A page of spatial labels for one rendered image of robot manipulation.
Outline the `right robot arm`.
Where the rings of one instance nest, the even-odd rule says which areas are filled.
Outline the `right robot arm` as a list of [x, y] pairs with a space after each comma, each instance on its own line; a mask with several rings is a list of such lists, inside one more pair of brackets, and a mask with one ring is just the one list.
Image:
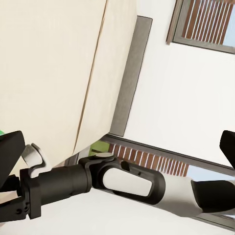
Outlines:
[[[179, 217], [201, 213], [235, 215], [235, 180], [196, 182], [131, 162], [113, 153], [81, 158], [78, 164], [51, 168], [43, 150], [28, 144], [22, 157], [29, 168], [8, 176], [0, 192], [17, 191], [18, 198], [0, 204], [0, 223], [41, 217], [41, 206], [91, 188], [166, 210]], [[38, 163], [42, 162], [41, 165]]]

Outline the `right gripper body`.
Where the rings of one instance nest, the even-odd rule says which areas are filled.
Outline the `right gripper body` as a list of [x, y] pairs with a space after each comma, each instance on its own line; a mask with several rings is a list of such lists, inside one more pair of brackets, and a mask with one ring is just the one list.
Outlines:
[[28, 186], [30, 220], [41, 217], [41, 206], [61, 201], [71, 197], [72, 178], [66, 166], [51, 168], [49, 172], [39, 173], [35, 178], [30, 178], [29, 168], [20, 170], [20, 188]]

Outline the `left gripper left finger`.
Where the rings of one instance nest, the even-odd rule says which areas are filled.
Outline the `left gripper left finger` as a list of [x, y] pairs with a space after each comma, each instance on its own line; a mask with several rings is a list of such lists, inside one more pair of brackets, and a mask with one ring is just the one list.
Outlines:
[[0, 189], [25, 150], [21, 130], [0, 136]]

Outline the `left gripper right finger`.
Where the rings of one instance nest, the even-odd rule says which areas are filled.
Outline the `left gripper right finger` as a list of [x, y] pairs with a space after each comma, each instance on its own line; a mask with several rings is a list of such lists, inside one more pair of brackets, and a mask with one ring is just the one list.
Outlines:
[[235, 132], [229, 130], [223, 130], [220, 138], [219, 148], [235, 168]]

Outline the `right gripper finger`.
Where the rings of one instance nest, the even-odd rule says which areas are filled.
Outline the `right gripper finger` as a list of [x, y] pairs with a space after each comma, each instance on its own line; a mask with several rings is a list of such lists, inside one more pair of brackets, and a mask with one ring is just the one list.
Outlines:
[[0, 223], [25, 220], [30, 213], [29, 189], [23, 188], [23, 196], [0, 204]]
[[8, 191], [17, 191], [17, 195], [22, 197], [23, 193], [20, 188], [20, 180], [19, 177], [16, 177], [15, 174], [8, 176], [4, 185], [0, 189], [0, 192], [8, 192]]

